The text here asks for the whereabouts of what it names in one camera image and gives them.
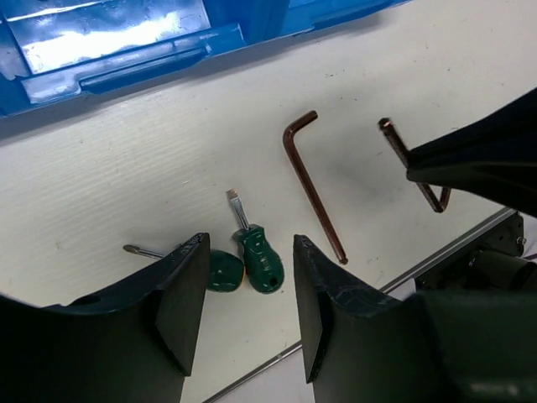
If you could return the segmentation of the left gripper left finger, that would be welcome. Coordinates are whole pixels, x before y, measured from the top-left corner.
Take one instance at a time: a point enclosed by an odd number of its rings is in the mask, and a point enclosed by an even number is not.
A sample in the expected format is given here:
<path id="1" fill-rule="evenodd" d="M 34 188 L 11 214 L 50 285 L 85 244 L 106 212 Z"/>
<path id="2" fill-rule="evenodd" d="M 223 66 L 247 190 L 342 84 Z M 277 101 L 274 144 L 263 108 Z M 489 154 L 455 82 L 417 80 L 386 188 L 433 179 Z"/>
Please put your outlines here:
<path id="1" fill-rule="evenodd" d="M 178 402 L 191 375 L 210 269 L 198 233 L 67 306 L 1 299 L 4 402 Z"/>

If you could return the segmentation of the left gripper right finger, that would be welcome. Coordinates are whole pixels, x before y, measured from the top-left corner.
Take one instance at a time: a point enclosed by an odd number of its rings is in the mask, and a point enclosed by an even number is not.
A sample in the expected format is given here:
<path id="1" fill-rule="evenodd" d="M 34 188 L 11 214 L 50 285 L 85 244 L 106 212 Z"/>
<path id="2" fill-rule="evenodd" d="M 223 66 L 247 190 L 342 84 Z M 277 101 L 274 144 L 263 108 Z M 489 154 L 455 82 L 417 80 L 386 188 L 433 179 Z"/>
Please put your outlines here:
<path id="1" fill-rule="evenodd" d="M 294 239 L 305 377 L 318 402 L 533 402 L 536 266 L 492 290 L 400 301 Z"/>

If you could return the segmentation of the green phillips stubby screwdriver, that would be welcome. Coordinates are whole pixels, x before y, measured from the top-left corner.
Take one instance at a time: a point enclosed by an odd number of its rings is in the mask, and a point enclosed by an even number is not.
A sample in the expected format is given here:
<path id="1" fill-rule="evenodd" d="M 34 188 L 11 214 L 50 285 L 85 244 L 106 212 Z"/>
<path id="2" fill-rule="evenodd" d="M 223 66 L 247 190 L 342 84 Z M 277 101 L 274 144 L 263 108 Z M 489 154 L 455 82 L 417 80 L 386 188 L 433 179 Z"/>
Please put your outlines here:
<path id="1" fill-rule="evenodd" d="M 145 289 L 150 286 L 169 285 L 177 275 L 180 275 L 180 264 L 185 262 L 185 257 L 188 256 L 193 248 L 191 245 L 177 245 L 167 254 L 163 254 L 138 245 L 123 245 L 123 249 L 126 252 L 157 260 L 163 259 L 164 262 L 162 264 L 151 264 L 118 281 L 118 284 L 132 289 L 135 287 Z M 206 282 L 208 290 L 221 293 L 233 292 L 242 284 L 244 276 L 244 265 L 239 258 L 218 249 L 209 251 L 209 270 Z"/>

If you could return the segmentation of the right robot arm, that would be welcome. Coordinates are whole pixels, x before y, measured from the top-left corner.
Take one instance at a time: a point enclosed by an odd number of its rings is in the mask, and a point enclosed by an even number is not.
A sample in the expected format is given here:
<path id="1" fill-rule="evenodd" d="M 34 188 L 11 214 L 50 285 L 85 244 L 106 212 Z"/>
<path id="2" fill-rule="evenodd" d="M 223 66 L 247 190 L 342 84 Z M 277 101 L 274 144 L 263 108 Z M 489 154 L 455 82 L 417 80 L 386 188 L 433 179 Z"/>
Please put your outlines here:
<path id="1" fill-rule="evenodd" d="M 536 216 L 536 90 L 409 152 L 409 181 L 466 191 Z"/>

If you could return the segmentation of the blue three-compartment bin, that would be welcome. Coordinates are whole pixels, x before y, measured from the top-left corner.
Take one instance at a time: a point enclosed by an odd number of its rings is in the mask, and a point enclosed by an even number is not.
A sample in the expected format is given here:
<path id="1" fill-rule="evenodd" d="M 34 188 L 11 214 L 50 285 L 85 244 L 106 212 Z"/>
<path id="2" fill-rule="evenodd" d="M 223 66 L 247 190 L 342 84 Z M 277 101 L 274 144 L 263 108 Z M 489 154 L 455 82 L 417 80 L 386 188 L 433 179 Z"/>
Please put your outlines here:
<path id="1" fill-rule="evenodd" d="M 390 7 L 389 1 L 4 1 L 1 114 L 112 92 Z"/>

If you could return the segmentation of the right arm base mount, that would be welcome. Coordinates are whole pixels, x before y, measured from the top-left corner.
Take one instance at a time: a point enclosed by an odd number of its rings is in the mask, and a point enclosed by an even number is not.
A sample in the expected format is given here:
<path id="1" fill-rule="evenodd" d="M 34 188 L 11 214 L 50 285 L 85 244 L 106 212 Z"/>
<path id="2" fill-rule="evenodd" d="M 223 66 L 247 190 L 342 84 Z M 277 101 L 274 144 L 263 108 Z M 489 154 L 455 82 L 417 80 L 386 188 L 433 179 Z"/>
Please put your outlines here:
<path id="1" fill-rule="evenodd" d="M 536 262 L 524 254 L 524 219 L 514 213 L 414 278 L 417 290 L 535 290 Z"/>

